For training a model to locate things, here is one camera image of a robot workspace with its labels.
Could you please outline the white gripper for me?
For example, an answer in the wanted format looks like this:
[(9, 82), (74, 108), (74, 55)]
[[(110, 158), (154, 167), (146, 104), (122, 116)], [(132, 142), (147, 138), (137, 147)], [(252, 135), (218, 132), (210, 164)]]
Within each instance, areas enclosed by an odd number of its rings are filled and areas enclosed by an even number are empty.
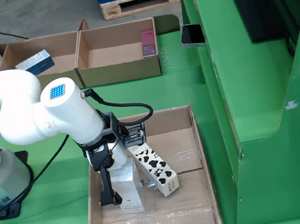
[(88, 151), (88, 160), (95, 171), (99, 171), (103, 191), (100, 192), (100, 205), (120, 205), (122, 197), (113, 190), (109, 170), (116, 170), (127, 164), (127, 151), (122, 142), (106, 143), (93, 151)]

